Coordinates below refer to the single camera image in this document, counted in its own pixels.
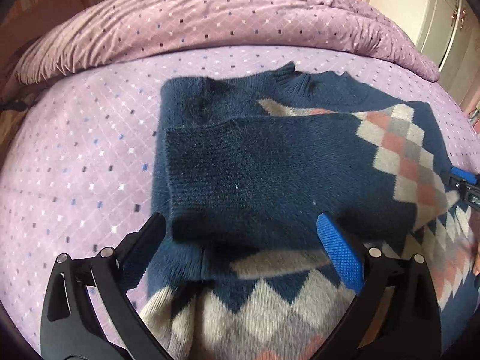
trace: argyle sweater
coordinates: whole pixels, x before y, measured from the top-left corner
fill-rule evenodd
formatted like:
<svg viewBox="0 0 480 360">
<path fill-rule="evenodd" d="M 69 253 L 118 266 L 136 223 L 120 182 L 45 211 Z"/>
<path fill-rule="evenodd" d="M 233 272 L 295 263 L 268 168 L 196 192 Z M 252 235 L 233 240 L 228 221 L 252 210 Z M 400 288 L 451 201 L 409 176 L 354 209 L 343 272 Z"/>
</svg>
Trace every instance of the argyle sweater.
<svg viewBox="0 0 480 360">
<path fill-rule="evenodd" d="M 142 317 L 177 359 L 293 359 L 321 345 L 353 293 L 318 240 L 320 213 L 410 257 L 409 239 L 459 208 L 430 106 L 347 73 L 289 63 L 172 79 L 161 97 L 152 211 L 167 235 Z"/>
</svg>

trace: mattress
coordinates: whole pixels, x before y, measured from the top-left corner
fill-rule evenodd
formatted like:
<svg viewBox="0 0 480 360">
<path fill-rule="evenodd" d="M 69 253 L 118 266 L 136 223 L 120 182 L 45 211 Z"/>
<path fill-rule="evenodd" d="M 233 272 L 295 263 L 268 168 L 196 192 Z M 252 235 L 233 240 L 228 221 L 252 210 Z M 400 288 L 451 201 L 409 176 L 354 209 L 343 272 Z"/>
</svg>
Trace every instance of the mattress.
<svg viewBox="0 0 480 360">
<path fill-rule="evenodd" d="M 157 55 L 64 78 L 27 114 L 0 173 L 0 300 L 35 349 L 55 257 L 94 256 L 138 230 L 150 215 L 164 81 L 244 76 L 289 61 L 306 72 L 346 71 L 402 100 L 429 103 L 452 164 L 479 171 L 477 136 L 450 96 L 438 84 L 378 59 L 308 47 L 230 46 Z M 455 307 L 461 308 L 461 291 L 455 293 Z M 94 288 L 90 294 L 107 336 L 121 344 Z M 135 309 L 143 307 L 145 277 L 128 297 Z M 468 317 L 452 319 L 444 340 L 458 336 Z"/>
</svg>

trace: blue rubber pad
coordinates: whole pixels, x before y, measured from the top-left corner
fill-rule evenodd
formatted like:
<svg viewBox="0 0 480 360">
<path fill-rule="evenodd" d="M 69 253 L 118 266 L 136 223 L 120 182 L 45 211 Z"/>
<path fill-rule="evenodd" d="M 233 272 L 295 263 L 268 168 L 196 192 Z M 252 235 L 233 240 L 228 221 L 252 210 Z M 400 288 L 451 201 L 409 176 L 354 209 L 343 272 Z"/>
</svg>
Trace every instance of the blue rubber pad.
<svg viewBox="0 0 480 360">
<path fill-rule="evenodd" d="M 466 180 L 467 183 L 469 183 L 469 184 L 472 184 L 472 185 L 477 184 L 477 175 L 475 175 L 473 173 L 470 173 L 470 172 L 466 172 L 465 170 L 459 169 L 456 166 L 454 166 L 452 168 L 450 173 L 453 173 L 453 174 L 457 175 L 458 177 L 461 177 L 462 179 Z"/>
<path fill-rule="evenodd" d="M 362 262 L 327 214 L 317 218 L 317 235 L 345 287 L 359 294 L 364 284 Z"/>
</svg>

